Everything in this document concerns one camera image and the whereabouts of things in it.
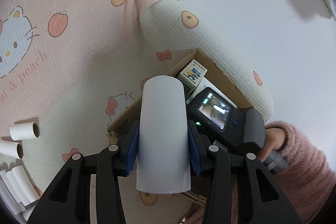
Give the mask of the pink fluffy sleeve forearm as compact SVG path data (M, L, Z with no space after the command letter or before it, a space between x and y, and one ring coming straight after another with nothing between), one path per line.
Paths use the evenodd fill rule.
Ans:
M274 178L302 222L335 223L335 172L324 152L291 124L272 122L265 127L286 131L286 144L279 152L289 165Z

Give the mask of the right hand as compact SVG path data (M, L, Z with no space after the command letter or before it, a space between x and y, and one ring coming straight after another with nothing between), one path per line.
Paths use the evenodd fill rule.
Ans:
M281 128L266 129L264 147L258 154L261 162L264 162L273 150L280 151L286 144L286 131Z

